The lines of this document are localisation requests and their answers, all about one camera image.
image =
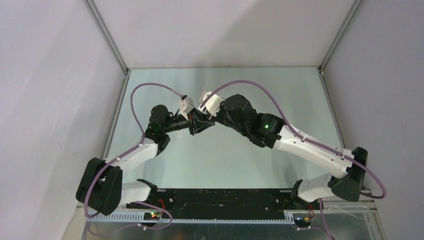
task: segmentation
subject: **gray wall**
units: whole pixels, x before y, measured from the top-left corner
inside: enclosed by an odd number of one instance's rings
[[[60,239],[123,73],[82,0],[0,3],[0,233]]]
[[[387,187],[376,203],[393,240],[424,236],[423,16],[422,0],[364,1],[324,71],[348,146]]]

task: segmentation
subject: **white wall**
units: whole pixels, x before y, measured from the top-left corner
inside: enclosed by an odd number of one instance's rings
[[[393,240],[424,236],[423,16],[422,0],[364,1],[324,71],[348,146],[387,187],[376,204]]]
[[[130,67],[318,66],[354,0],[96,0]]]
[[[2,239],[60,239],[123,73],[82,0],[0,6]]]

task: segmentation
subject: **white panel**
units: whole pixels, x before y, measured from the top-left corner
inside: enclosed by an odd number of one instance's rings
[[[323,141],[339,146],[336,128],[313,67],[180,68],[131,71],[110,147],[117,155],[140,140],[141,132],[130,108],[135,86],[154,82],[199,99],[204,90],[215,90],[232,80],[248,79],[269,89],[292,123]],[[268,96],[249,84],[230,86],[219,93],[227,98],[242,94],[259,113],[278,115]],[[147,127],[152,107],[164,104],[178,109],[179,98],[157,86],[141,87],[134,95],[134,109]],[[231,128],[217,123],[191,136],[188,129],[171,132],[171,142],[159,156],[134,169],[124,181],[144,178],[161,188],[292,188],[299,179],[327,171],[285,151],[260,148]]]
[[[318,66],[354,0],[96,0],[129,67]]]
[[[376,205],[390,240],[424,236],[423,16],[422,0],[364,1],[325,70],[348,147],[368,150],[387,188]]]
[[[82,0],[0,6],[0,232],[60,239],[123,74]]]

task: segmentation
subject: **light blue table surface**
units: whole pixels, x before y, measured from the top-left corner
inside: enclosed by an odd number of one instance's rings
[[[317,69],[314,67],[166,68],[133,69],[114,131],[109,156],[132,147],[141,132],[130,108],[130,94],[141,83],[165,84],[195,103],[203,91],[234,80],[251,80],[267,88],[295,127],[334,146],[340,146],[336,127]],[[245,96],[258,113],[279,115],[268,96],[250,84],[222,90],[227,98]],[[163,104],[174,112],[179,98],[170,91],[145,86],[134,95],[134,107],[144,128],[150,110]],[[124,176],[124,182],[145,179],[160,188],[292,188],[299,179],[326,171],[291,153],[260,148],[234,130],[217,124],[191,136],[188,129],[169,134],[164,152]]]

